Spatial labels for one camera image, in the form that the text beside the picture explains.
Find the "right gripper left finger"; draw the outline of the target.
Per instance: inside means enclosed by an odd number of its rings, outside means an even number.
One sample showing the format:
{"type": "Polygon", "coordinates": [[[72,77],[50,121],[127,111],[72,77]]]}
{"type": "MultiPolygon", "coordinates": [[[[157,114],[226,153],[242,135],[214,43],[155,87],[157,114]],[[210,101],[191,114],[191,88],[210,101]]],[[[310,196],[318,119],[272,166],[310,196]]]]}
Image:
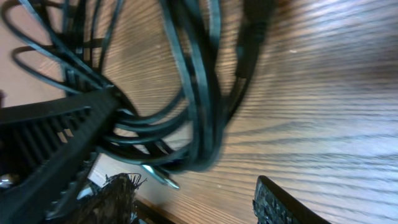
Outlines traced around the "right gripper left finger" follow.
{"type": "Polygon", "coordinates": [[[134,201],[144,183],[138,173],[120,173],[106,178],[103,188],[67,219],[69,224],[136,224],[134,201]]]}

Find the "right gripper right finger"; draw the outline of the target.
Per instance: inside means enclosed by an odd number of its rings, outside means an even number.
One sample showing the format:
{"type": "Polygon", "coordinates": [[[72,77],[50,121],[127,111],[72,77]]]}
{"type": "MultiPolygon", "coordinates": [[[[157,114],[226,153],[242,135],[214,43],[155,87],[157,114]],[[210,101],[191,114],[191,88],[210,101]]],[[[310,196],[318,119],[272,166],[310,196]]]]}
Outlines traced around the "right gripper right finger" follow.
{"type": "Polygon", "coordinates": [[[264,175],[257,179],[252,205],[258,224],[330,224],[264,175]]]}

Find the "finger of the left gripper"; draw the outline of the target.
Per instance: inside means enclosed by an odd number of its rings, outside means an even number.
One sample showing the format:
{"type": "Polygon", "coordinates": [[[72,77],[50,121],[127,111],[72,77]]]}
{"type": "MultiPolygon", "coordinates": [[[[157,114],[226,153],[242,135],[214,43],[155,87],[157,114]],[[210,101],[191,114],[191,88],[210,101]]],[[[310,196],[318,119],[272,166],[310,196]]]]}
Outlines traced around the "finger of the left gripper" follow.
{"type": "Polygon", "coordinates": [[[1,109],[1,223],[42,223],[68,215],[120,102],[112,88],[1,109]]]}

